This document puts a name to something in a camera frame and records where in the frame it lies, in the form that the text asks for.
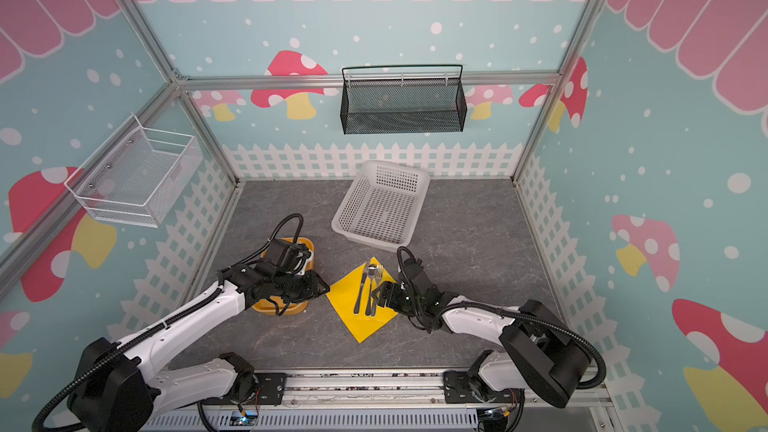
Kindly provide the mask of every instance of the orange plastic container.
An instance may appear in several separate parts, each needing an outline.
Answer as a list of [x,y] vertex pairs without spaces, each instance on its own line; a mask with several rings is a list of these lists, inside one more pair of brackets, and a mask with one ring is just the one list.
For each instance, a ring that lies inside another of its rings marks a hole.
[[[293,242],[293,237],[283,237],[282,239],[288,242]],[[312,259],[306,264],[306,270],[310,270],[315,265],[315,245],[306,237],[299,237],[299,244],[306,245],[308,249],[312,251]],[[283,299],[277,297],[276,295],[273,295],[270,298],[277,303],[277,305],[280,307],[280,310],[283,310],[283,307],[285,307]],[[309,301],[304,301],[301,304],[291,304],[283,315],[294,315],[304,312],[304,309],[306,309],[306,306],[309,303]],[[254,304],[254,310],[261,312],[262,314],[277,315],[277,312],[275,312],[275,305],[264,299],[261,299]]]

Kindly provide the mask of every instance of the gray marble surface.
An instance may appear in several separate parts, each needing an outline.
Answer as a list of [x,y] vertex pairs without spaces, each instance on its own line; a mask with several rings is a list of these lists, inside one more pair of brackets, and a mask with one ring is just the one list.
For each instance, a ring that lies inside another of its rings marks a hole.
[[[376,256],[396,272],[395,254],[350,242],[331,220],[347,180],[248,182],[219,247],[214,269],[264,244],[285,216],[304,215],[302,235],[316,247],[315,270],[329,284]],[[293,223],[285,226],[286,235]],[[556,311],[552,291],[509,180],[433,180],[408,246],[444,291],[498,305],[533,298]],[[207,282],[213,282],[213,275]],[[427,334],[395,317],[358,344],[327,298],[306,312],[274,317],[246,310],[189,346],[170,364],[182,368],[235,352],[257,369],[466,368],[493,344],[464,334]]]

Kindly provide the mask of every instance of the knife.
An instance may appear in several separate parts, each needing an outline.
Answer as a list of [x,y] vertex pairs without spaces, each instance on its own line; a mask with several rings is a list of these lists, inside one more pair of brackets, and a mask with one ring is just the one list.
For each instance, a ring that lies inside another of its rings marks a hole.
[[362,278],[360,278],[360,291],[357,293],[357,300],[355,301],[355,315],[358,315],[360,313],[360,301],[362,300],[362,289],[366,286],[366,278],[368,277],[368,264],[371,263],[371,260],[368,259],[368,261],[363,265],[362,267]]

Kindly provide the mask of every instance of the white wire mesh basket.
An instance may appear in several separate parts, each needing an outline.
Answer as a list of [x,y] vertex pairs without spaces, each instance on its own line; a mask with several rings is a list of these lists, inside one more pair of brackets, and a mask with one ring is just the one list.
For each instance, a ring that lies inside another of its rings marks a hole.
[[395,252],[411,242],[428,187],[426,171],[364,162],[331,227],[352,242]]
[[79,178],[91,157],[64,185],[96,220],[145,227],[160,226],[203,161],[197,137],[140,123]]

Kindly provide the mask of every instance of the yellow napkin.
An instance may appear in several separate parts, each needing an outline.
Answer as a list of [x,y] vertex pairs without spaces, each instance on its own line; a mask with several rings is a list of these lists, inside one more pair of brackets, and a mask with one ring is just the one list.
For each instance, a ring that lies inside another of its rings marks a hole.
[[[371,258],[371,264],[379,264],[376,257]],[[397,312],[387,307],[376,307],[376,316],[368,317],[366,315],[366,299],[368,298],[369,278],[366,279],[365,287],[362,290],[362,299],[360,301],[360,313],[354,314],[355,300],[360,292],[360,277],[366,264],[361,264],[358,268],[345,275],[343,279],[331,285],[331,290],[326,294],[331,305],[336,310],[344,325],[352,332],[358,344],[378,331],[387,322],[391,321],[397,315]],[[395,282],[395,279],[384,270],[384,280]]]

